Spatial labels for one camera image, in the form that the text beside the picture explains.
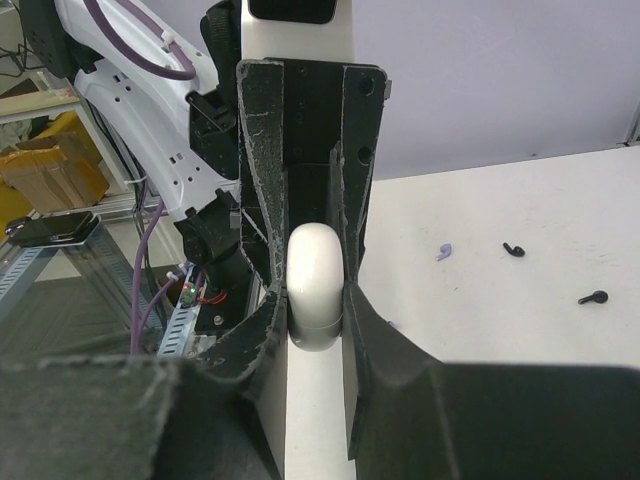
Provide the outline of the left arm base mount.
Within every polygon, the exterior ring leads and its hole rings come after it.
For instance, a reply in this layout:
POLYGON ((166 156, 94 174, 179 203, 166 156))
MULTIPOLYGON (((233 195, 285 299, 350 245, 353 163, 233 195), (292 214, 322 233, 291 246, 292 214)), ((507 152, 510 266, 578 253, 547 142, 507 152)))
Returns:
POLYGON ((254 276, 247 275, 235 283, 223 282, 209 275, 204 293, 198 298, 198 315, 194 327, 197 335, 216 335, 236 327, 249 313, 254 276))

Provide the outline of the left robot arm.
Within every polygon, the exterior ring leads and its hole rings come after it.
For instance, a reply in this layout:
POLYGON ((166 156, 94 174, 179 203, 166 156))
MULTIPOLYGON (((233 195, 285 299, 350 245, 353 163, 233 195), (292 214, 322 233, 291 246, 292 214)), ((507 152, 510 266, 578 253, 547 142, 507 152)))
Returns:
POLYGON ((139 1, 24 1, 37 58, 111 124, 222 289, 356 288, 388 77, 349 1, 219 1, 203 48, 139 1))

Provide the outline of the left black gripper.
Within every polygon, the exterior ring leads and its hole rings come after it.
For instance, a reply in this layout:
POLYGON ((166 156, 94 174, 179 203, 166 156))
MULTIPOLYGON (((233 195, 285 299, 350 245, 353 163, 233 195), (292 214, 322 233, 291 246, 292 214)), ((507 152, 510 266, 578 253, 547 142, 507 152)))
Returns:
MULTIPOLYGON (((242 2, 221 1, 200 23, 218 84, 199 99, 199 155, 235 181, 240 194, 212 190, 199 213, 199 246, 242 246, 266 290, 280 292, 286 234, 328 215, 341 244, 345 280, 355 283, 365 251, 386 72, 341 62, 243 60, 242 2)), ((338 1, 249 2, 260 19, 324 24, 338 1)))

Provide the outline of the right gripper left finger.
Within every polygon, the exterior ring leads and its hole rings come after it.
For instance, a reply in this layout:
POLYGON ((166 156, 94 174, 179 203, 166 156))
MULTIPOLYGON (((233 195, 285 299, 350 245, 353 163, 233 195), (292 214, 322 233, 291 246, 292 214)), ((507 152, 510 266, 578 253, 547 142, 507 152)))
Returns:
POLYGON ((58 356, 1 367, 5 479, 280 479, 286 291, 198 360, 58 356))

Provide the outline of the white earbud case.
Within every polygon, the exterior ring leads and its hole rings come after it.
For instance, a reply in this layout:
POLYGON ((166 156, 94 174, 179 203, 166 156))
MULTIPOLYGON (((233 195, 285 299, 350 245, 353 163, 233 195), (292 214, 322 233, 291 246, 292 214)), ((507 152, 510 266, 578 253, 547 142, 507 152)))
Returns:
POLYGON ((342 247, 333 228, 306 223, 289 238, 286 287, 294 344, 319 352, 336 341, 342 329, 344 267, 342 247))

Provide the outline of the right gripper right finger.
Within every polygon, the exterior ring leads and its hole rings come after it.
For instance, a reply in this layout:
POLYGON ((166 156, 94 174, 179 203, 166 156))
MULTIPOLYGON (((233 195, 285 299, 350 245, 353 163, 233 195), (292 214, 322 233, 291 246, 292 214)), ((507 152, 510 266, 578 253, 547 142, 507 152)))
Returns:
POLYGON ((444 363, 343 293, 348 457, 360 479, 635 479, 639 374, 444 363))

